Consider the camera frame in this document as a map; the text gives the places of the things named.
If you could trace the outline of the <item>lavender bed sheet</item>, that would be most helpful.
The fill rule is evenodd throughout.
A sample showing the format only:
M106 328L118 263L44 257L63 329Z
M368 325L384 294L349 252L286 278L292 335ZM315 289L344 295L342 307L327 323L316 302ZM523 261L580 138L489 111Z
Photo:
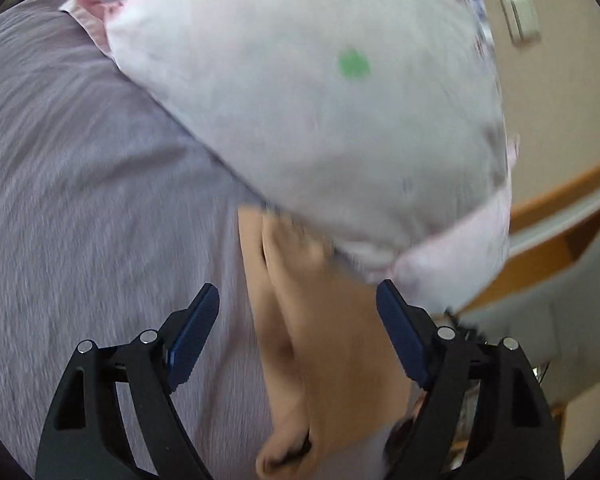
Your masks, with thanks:
M251 479L272 424L236 211L258 198L66 1L0 14L0 439L34 471L76 345L125 344L209 283L219 317L173 402L213 477Z

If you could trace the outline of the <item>beige long-sleeve shirt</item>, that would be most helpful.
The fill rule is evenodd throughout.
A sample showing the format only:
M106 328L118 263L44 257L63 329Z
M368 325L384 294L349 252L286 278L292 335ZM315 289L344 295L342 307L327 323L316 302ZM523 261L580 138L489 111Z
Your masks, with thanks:
M291 220L238 211L242 260L273 432L262 479L380 479L412 383L382 326L375 289Z

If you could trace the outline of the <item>white wall switch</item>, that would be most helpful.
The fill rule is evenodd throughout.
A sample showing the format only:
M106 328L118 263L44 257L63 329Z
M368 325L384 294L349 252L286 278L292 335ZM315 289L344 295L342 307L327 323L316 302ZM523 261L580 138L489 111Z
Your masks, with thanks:
M534 0L500 1L512 43L523 46L539 41L541 29Z

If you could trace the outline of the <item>wooden headboard frame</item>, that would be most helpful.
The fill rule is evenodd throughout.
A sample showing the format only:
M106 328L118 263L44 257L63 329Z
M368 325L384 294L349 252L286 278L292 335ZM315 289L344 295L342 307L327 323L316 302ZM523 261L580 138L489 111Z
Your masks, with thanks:
M504 269L463 313L483 309L574 266L600 232L600 162L514 208Z

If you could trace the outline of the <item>left floral pink pillow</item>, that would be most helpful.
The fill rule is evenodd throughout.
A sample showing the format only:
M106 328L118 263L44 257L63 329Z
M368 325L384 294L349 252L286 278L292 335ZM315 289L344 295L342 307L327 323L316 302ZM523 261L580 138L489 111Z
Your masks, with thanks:
M122 74L371 281L468 306L512 168L482 0L67 0Z

